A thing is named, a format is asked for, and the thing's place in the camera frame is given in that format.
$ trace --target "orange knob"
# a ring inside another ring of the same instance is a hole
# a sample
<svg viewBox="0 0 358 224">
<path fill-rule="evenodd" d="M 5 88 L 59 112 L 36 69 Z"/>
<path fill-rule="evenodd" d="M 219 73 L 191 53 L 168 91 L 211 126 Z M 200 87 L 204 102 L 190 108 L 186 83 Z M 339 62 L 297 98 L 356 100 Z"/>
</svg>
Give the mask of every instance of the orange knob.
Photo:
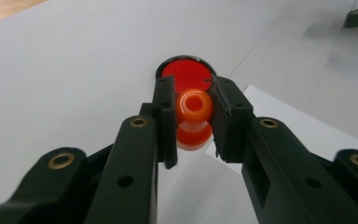
<svg viewBox="0 0 358 224">
<path fill-rule="evenodd" d="M 176 99 L 179 148 L 193 151 L 205 145 L 212 136 L 209 124 L 212 112 L 212 99 L 205 91 L 189 89 L 179 94 Z"/>
</svg>

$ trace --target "wooden strip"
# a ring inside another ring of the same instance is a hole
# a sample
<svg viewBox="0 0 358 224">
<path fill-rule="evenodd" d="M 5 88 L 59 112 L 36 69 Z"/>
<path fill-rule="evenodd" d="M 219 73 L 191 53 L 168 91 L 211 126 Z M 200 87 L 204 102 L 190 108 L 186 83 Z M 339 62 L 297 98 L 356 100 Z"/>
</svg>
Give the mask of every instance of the wooden strip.
<svg viewBox="0 0 358 224">
<path fill-rule="evenodd" d="M 0 20 L 46 0 L 0 0 Z"/>
</svg>

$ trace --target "white table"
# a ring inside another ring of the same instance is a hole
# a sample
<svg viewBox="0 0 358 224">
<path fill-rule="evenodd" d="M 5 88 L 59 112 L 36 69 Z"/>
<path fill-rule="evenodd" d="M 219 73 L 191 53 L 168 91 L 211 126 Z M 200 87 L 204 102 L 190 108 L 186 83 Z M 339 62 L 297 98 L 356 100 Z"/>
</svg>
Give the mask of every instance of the white table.
<svg viewBox="0 0 358 224">
<path fill-rule="evenodd" d="M 151 102 L 158 66 L 179 54 L 358 138 L 358 28 L 342 28 L 354 8 L 358 1 L 49 0 L 0 21 L 0 202 L 48 151 L 90 155 L 114 142 L 121 121 Z M 203 152 L 179 160 L 161 172 L 159 223 L 256 222 L 241 177 Z M 200 176 L 214 182 L 183 182 Z"/>
</svg>

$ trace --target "shiny orange object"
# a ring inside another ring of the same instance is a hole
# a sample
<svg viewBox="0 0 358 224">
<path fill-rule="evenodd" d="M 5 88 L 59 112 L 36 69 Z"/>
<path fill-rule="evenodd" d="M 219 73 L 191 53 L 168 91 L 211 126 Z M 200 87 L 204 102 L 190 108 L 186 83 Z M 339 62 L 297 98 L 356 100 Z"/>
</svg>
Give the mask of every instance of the shiny orange object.
<svg viewBox="0 0 358 224">
<path fill-rule="evenodd" d="M 189 89 L 176 99 L 178 146 L 187 151 L 201 148 L 212 135 L 209 124 L 213 112 L 211 97 L 198 89 Z"/>
</svg>

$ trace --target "red lid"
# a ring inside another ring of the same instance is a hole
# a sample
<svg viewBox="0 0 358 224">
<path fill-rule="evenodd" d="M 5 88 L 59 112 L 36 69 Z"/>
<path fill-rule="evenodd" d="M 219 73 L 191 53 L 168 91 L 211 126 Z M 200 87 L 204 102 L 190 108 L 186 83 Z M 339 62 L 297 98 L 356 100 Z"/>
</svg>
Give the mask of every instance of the red lid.
<svg viewBox="0 0 358 224">
<path fill-rule="evenodd" d="M 175 91 L 181 93 L 188 89 L 207 91 L 211 87 L 212 72 L 203 63 L 192 59 L 178 59 L 167 63 L 161 77 L 175 77 Z"/>
</svg>

